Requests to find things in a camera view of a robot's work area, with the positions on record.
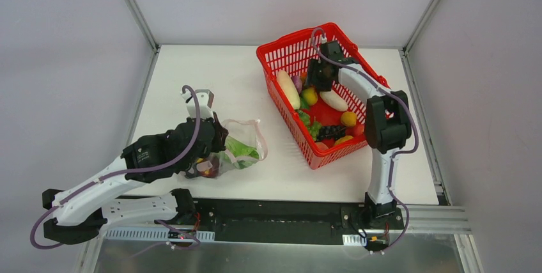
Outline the yellow mango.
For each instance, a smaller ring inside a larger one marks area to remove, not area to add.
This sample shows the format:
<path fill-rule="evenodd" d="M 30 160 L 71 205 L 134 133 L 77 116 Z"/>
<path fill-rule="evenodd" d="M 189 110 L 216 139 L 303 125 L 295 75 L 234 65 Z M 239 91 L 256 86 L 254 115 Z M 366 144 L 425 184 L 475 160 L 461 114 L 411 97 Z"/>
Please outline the yellow mango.
<path fill-rule="evenodd" d="M 335 142 L 334 142 L 334 146 L 338 146 L 340 144 L 343 144 L 349 140 L 353 139 L 353 136 L 344 136 L 344 137 L 341 137 L 339 139 L 337 139 Z"/>

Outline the clear pink-dotted zip bag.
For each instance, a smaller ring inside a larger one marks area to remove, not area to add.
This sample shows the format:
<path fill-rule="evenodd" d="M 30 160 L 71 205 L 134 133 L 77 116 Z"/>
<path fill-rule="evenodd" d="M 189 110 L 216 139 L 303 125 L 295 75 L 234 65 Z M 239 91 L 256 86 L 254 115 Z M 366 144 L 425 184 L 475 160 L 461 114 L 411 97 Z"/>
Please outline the clear pink-dotted zip bag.
<path fill-rule="evenodd" d="M 268 146 L 261 133 L 260 120 L 227 119 L 222 126 L 229 131 L 224 151 L 211 153 L 198 159 L 186 172 L 186 179 L 217 178 L 236 169 L 246 169 L 263 161 L 268 155 Z"/>

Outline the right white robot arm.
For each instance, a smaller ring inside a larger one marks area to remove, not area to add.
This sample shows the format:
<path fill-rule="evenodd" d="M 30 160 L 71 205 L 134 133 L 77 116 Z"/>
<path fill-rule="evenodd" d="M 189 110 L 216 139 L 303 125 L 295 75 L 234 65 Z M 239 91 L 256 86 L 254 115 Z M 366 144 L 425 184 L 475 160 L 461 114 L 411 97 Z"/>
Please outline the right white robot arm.
<path fill-rule="evenodd" d="M 404 91 L 385 89 L 362 65 L 347 58 L 337 41 L 316 44 L 318 59 L 309 61 L 307 83 L 320 93 L 342 85 L 365 101 L 365 138 L 372 149 L 371 181 L 365 194 L 363 220 L 371 228 L 386 223 L 396 210 L 394 195 L 396 160 L 407 140 L 415 134 L 408 97 Z"/>

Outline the dark red apple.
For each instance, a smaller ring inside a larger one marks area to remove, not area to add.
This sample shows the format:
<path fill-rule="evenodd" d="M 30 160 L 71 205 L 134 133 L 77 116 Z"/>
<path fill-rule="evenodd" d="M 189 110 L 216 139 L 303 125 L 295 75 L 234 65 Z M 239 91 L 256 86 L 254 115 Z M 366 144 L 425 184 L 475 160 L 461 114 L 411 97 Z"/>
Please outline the dark red apple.
<path fill-rule="evenodd" d="M 203 171 L 204 177 L 216 178 L 219 176 L 220 159 L 216 156 L 209 156 L 209 158 L 204 163 L 204 167 L 206 167 L 206 169 Z"/>

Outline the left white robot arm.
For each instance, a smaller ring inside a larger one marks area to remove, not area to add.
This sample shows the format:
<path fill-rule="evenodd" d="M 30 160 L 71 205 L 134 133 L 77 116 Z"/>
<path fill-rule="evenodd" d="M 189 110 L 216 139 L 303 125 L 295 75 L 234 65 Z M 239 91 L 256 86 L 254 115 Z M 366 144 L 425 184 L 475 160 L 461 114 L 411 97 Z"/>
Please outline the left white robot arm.
<path fill-rule="evenodd" d="M 187 189 L 154 197 L 125 193 L 156 180 L 188 173 L 199 160 L 226 148 L 228 130 L 217 116 L 187 118 L 175 129 L 140 137 L 105 169 L 66 191 L 42 194 L 46 214 L 37 224 L 57 246 L 87 242 L 122 224 L 165 222 L 188 224 L 196 207 Z"/>

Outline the green napa cabbage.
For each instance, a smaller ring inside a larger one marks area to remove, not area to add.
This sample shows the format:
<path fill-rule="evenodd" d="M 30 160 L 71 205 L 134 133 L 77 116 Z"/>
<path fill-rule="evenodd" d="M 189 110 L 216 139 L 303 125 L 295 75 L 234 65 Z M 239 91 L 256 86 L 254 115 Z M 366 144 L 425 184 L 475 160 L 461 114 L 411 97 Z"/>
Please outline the green napa cabbage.
<path fill-rule="evenodd" d="M 257 148 L 228 136 L 223 161 L 235 169 L 246 169 L 260 161 L 260 154 Z"/>

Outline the dark purple eggplant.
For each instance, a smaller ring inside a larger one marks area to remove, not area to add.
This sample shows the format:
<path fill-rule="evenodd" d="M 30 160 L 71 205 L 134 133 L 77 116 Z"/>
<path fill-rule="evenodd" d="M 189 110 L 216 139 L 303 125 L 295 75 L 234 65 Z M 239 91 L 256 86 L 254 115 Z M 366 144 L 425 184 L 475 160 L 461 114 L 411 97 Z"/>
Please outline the dark purple eggplant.
<path fill-rule="evenodd" d="M 202 176 L 205 176 L 205 172 L 198 171 L 196 165 L 191 166 L 184 174 L 186 179 L 193 179 Z"/>

